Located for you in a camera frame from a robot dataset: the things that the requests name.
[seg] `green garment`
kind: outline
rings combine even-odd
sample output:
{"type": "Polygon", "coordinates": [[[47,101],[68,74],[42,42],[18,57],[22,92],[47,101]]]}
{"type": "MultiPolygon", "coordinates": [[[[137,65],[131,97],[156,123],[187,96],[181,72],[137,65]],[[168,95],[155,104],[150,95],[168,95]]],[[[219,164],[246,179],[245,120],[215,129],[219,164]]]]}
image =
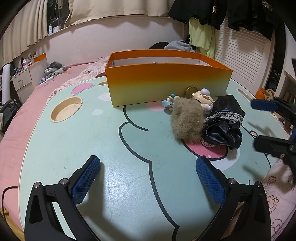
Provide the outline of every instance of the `green garment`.
{"type": "Polygon", "coordinates": [[[210,58],[215,54],[215,30],[213,26],[200,24],[198,19],[189,20],[190,45],[200,48],[200,52],[210,58]]]}

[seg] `beige curtain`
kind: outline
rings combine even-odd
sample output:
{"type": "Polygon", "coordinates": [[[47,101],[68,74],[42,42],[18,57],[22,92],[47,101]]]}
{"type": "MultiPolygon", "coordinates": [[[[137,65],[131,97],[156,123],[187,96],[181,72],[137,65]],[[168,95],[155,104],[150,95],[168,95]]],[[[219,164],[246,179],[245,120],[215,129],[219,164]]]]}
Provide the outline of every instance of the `beige curtain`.
{"type": "Polygon", "coordinates": [[[15,16],[0,40],[0,68],[47,36],[48,0],[31,0],[15,16]]]}
{"type": "Polygon", "coordinates": [[[143,14],[166,16],[174,0],[69,0],[65,27],[109,16],[143,14]]]}

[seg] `black cable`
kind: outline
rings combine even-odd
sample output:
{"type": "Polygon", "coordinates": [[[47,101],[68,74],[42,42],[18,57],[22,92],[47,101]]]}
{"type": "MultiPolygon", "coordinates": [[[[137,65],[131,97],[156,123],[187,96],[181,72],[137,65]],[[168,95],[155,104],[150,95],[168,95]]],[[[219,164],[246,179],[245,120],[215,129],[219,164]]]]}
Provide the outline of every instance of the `black cable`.
{"type": "Polygon", "coordinates": [[[16,187],[16,186],[7,187],[7,188],[5,188],[5,189],[3,190],[3,193],[2,193],[2,199],[1,199],[1,202],[2,202],[2,214],[3,214],[3,218],[4,218],[4,220],[5,220],[5,223],[7,223],[7,221],[6,221],[6,217],[5,217],[5,214],[4,214],[4,195],[5,195],[5,192],[6,192],[7,190],[14,189],[14,188],[18,188],[18,187],[16,187]]]}

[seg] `toy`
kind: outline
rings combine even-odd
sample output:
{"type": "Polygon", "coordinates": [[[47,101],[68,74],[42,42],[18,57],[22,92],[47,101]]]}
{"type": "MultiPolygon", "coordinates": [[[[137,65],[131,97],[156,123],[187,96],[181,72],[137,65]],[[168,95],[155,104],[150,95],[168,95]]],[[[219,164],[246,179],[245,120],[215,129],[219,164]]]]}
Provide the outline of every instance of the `toy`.
{"type": "Polygon", "coordinates": [[[204,123],[204,112],[194,99],[177,98],[173,103],[172,132],[177,140],[197,143],[204,123]]]}
{"type": "Polygon", "coordinates": [[[174,107],[174,101],[178,98],[179,96],[175,94],[170,94],[166,100],[162,101],[163,107],[167,107],[170,111],[172,111],[174,107]]]}
{"type": "Polygon", "coordinates": [[[201,91],[193,93],[192,97],[202,104],[202,108],[206,112],[212,111],[214,101],[210,95],[210,92],[207,89],[201,89],[201,91]]]}

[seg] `closet door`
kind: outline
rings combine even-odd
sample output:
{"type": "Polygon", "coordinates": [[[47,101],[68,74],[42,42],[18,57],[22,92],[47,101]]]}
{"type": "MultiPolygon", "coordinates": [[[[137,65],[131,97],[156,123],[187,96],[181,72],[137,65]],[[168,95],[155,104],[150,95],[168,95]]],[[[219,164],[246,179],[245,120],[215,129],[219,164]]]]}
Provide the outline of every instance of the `closet door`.
{"type": "Polygon", "coordinates": [[[256,31],[228,27],[228,13],[215,30],[215,60],[233,70],[231,78],[253,95],[265,86],[274,55],[274,34],[268,40],[256,31]]]}

